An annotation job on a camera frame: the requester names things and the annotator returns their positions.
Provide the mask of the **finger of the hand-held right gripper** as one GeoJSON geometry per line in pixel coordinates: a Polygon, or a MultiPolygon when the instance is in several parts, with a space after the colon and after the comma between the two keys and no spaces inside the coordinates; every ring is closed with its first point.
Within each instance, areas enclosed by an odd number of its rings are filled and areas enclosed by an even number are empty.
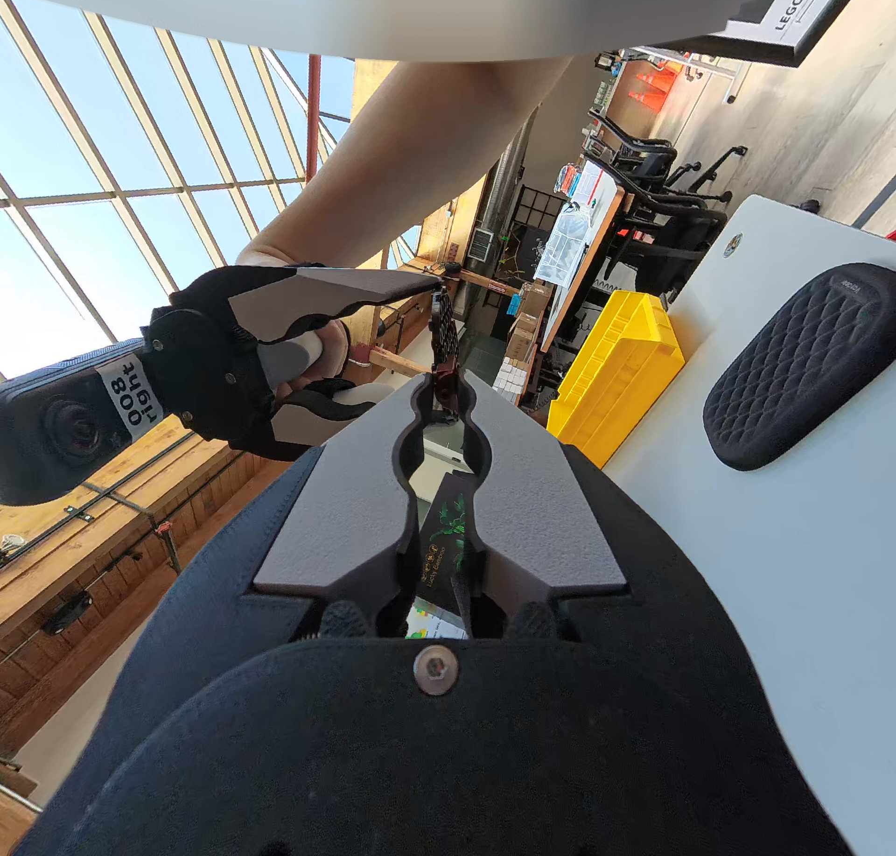
{"type": "Polygon", "coordinates": [[[379,385],[321,379],[293,391],[273,416],[274,439],[320,446],[379,402],[379,385]]]}
{"type": "Polygon", "coordinates": [[[389,269],[298,268],[281,280],[232,296],[237,324],[259,343],[279,343],[324,323],[425,292],[439,277],[389,269]]]}

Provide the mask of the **cardboard box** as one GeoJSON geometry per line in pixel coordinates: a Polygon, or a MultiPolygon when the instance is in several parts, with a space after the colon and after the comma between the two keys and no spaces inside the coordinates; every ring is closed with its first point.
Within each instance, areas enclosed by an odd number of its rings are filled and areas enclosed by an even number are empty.
{"type": "Polygon", "coordinates": [[[521,365],[529,360],[539,332],[539,320],[521,312],[511,325],[505,357],[521,365]]]}

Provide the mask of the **grey ventilation duct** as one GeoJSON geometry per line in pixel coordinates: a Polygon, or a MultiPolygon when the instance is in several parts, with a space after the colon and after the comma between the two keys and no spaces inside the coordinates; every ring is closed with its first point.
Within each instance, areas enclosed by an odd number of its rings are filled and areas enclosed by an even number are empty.
{"type": "Polygon", "coordinates": [[[496,255],[499,237],[509,216],[511,201],[524,171],[523,161],[539,107],[532,111],[499,156],[487,178],[485,202],[477,219],[474,240],[476,260],[485,267],[496,255]]]}

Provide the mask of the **person's right hand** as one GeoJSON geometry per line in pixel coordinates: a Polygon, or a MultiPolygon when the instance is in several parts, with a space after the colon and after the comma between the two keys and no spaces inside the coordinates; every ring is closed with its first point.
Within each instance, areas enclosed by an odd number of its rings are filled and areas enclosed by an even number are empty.
{"type": "Polygon", "coordinates": [[[308,337],[314,334],[319,342],[320,350],[316,360],[299,376],[281,382],[274,390],[279,401],[285,400],[292,392],[304,389],[312,384],[330,379],[340,379],[350,357],[350,332],[341,319],[332,319],[325,326],[309,331],[298,340],[311,341],[308,337]]]}

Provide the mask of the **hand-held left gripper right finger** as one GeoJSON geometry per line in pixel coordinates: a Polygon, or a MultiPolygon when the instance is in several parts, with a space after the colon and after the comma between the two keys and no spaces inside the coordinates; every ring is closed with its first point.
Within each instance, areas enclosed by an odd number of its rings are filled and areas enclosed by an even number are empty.
{"type": "Polygon", "coordinates": [[[628,581],[564,447],[462,371],[462,454],[476,486],[458,603],[471,636],[491,636],[527,603],[625,596],[628,581]]]}

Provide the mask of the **black grid rack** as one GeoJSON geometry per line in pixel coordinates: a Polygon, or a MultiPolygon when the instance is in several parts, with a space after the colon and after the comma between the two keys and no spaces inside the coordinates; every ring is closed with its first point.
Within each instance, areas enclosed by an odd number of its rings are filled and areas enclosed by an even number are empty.
{"type": "Polygon", "coordinates": [[[567,202],[563,194],[523,185],[511,212],[510,235],[523,239],[528,231],[536,231],[548,236],[567,202]]]}

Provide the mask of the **black quilted wrist rest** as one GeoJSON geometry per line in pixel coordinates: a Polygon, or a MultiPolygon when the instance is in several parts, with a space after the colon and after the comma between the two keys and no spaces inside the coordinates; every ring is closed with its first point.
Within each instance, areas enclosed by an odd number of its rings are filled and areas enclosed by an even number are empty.
{"type": "Polygon", "coordinates": [[[894,270],[852,263],[818,274],[711,388],[702,423],[713,453],[738,471],[767,466],[894,359],[894,270]]]}

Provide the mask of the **black framed label sign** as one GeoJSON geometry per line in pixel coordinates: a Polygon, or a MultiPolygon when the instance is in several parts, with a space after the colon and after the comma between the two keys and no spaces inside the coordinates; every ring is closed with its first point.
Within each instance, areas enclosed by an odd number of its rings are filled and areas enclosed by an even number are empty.
{"type": "Polygon", "coordinates": [[[798,67],[850,0],[752,0],[720,33],[666,42],[661,49],[772,66],[798,67]]]}

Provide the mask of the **person's right forearm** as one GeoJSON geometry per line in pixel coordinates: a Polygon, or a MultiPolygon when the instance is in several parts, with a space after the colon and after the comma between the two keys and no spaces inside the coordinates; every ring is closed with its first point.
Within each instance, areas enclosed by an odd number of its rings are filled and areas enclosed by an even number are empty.
{"type": "Polygon", "coordinates": [[[485,176],[572,60],[399,62],[237,265],[360,266],[485,176]]]}

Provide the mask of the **black box with plant print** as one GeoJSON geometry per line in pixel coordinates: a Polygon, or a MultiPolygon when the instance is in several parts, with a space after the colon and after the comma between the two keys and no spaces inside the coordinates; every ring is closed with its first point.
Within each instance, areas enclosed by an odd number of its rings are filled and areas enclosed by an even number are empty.
{"type": "Polygon", "coordinates": [[[420,526],[421,576],[418,596],[435,607],[460,615],[453,580],[470,552],[466,524],[476,479],[471,472],[446,473],[420,526]]]}

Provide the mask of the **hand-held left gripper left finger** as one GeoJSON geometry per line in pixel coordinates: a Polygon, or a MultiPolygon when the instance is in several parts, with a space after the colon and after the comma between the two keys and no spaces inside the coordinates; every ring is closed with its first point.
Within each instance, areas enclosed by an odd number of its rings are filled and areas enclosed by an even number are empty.
{"type": "Polygon", "coordinates": [[[349,601],[381,636],[406,626],[420,580],[410,477],[423,461],[431,375],[419,374],[334,433],[267,550],[252,586],[320,603],[349,601]]]}

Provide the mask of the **black office chair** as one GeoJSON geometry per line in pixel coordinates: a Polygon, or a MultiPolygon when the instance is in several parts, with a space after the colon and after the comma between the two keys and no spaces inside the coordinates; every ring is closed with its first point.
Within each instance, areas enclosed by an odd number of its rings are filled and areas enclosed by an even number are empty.
{"type": "Polygon", "coordinates": [[[724,212],[694,196],[657,199],[633,193],[617,225],[603,278],[618,266],[633,269],[634,290],[674,301],[728,223],[724,212]]]}
{"type": "Polygon", "coordinates": [[[595,109],[588,110],[589,127],[583,130],[583,153],[620,171],[652,194],[696,194],[716,180],[723,163],[731,156],[745,157],[748,147],[730,147],[719,159],[702,169],[700,162],[676,165],[678,151],[661,138],[642,138],[625,132],[595,109]]]}

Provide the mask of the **wooden work table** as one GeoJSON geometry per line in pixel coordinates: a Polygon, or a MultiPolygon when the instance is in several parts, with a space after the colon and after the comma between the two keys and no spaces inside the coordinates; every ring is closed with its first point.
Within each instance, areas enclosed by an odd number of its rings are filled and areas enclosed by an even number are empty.
{"type": "Polygon", "coordinates": [[[553,286],[539,350],[547,352],[591,268],[599,268],[626,193],[597,161],[584,160],[566,206],[558,214],[535,271],[553,286]]]}

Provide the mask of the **black round studded plate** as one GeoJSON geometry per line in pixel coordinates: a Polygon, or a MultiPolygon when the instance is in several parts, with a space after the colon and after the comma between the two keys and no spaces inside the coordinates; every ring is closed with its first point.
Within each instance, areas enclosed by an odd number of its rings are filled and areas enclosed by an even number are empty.
{"type": "Polygon", "coordinates": [[[459,340],[454,307],[446,286],[433,293],[429,319],[434,374],[454,372],[458,366],[459,340]]]}

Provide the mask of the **red vertical pipe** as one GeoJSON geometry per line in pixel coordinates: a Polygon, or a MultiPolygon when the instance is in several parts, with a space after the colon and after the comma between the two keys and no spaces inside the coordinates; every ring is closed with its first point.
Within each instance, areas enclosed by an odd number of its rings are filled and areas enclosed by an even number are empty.
{"type": "Polygon", "coordinates": [[[306,184],[311,183],[318,170],[320,138],[320,90],[321,56],[308,55],[308,96],[307,96],[307,153],[306,184]]]}

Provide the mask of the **brick instruction booklet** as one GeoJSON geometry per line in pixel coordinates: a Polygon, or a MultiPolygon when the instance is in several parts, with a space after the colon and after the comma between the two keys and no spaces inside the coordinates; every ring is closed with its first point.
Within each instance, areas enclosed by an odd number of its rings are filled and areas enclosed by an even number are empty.
{"type": "Polygon", "coordinates": [[[438,609],[415,603],[407,616],[408,639],[466,639],[466,630],[454,620],[453,614],[440,612],[438,609]]]}

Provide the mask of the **yellow plastic bin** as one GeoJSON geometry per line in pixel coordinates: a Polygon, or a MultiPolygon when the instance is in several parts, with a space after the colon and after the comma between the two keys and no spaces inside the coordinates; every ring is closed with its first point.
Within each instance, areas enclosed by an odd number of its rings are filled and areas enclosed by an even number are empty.
{"type": "Polygon", "coordinates": [[[546,429],[602,468],[685,364],[660,298],[615,291],[550,403],[546,429]]]}

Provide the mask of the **white desk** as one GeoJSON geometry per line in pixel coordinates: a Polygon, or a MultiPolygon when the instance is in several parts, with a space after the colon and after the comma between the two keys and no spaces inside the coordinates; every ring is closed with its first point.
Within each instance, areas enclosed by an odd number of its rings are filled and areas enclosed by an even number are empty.
{"type": "Polygon", "coordinates": [[[775,312],[822,271],[855,262],[893,269],[894,242],[746,198],[668,310],[685,367],[603,470],[721,601],[850,849],[894,854],[894,366],[763,469],[723,465],[701,418],[775,312]]]}

